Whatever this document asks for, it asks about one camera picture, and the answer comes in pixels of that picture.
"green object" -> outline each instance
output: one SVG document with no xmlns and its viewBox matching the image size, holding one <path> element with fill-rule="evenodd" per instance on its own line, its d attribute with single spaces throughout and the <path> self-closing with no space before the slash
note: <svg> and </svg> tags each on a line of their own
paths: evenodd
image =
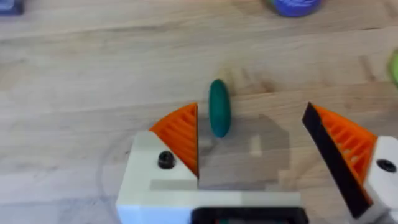
<svg viewBox="0 0 398 224">
<path fill-rule="evenodd" d="M 394 51 L 394 53 L 392 54 L 392 58 L 389 64 L 389 70 L 392 81 L 394 81 L 394 83 L 398 85 L 398 50 Z"/>
<path fill-rule="evenodd" d="M 219 138 L 224 137 L 231 126 L 231 105 L 228 89 L 219 79 L 214 80 L 210 86 L 209 117 L 213 134 Z"/>
</svg>

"white plastic part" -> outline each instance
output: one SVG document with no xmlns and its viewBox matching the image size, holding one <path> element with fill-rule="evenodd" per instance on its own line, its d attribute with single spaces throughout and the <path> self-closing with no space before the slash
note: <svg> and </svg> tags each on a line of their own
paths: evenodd
<svg viewBox="0 0 398 224">
<path fill-rule="evenodd" d="M 398 140 L 390 136 L 379 136 L 369 164 L 364 188 L 373 200 L 368 221 L 380 224 L 398 223 L 398 172 L 387 172 L 378 164 L 385 159 L 398 166 Z"/>
<path fill-rule="evenodd" d="M 299 193 L 207 191 L 176 158 L 173 169 L 158 167 L 162 151 L 170 149 L 150 131 L 134 138 L 116 208 L 122 224 L 190 224 L 198 207 L 301 207 Z"/>
</svg>

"wood grain surface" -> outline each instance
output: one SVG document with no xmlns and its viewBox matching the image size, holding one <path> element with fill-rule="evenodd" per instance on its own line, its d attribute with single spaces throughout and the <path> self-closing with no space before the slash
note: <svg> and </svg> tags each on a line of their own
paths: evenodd
<svg viewBox="0 0 398 224">
<path fill-rule="evenodd" d="M 397 136 L 398 0 L 288 19 L 253 0 L 31 0 L 0 18 L 1 223 L 119 223 L 132 137 L 199 103 L 200 187 L 293 190 L 314 224 L 348 210 L 301 123 L 309 101 Z M 212 137 L 208 88 L 233 124 Z"/>
</svg>

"black strip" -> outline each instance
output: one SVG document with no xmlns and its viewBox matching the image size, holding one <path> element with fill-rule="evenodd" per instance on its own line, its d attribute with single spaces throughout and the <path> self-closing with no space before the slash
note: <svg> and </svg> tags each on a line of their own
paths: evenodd
<svg viewBox="0 0 398 224">
<path fill-rule="evenodd" d="M 198 186 L 199 186 L 199 130 L 198 130 L 198 127 L 199 127 L 199 123 L 198 123 L 198 117 L 199 117 L 199 115 L 198 115 L 198 105 L 196 106 L 196 108 L 197 108 L 197 158 L 196 158 L 196 160 L 197 160 L 197 175 L 198 175 Z"/>
<path fill-rule="evenodd" d="M 197 208 L 191 214 L 191 224 L 214 224 L 217 220 L 283 221 L 288 224 L 308 224 L 304 209 L 298 207 L 213 207 Z"/>
<path fill-rule="evenodd" d="M 366 200 L 361 186 L 355 180 L 311 103 L 308 103 L 305 110 L 303 124 L 325 160 L 352 216 L 359 218 L 371 204 Z"/>
</svg>

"green capsule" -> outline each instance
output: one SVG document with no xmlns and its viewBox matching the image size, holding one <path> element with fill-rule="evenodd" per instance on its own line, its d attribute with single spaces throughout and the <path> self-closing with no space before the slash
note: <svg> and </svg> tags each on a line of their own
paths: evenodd
<svg viewBox="0 0 398 224">
<path fill-rule="evenodd" d="M 389 64 L 389 71 L 392 81 L 398 86 L 398 50 L 392 54 Z"/>
<path fill-rule="evenodd" d="M 228 89 L 219 79 L 214 80 L 210 86 L 209 117 L 213 134 L 219 138 L 224 137 L 231 126 L 231 105 Z"/>
</svg>

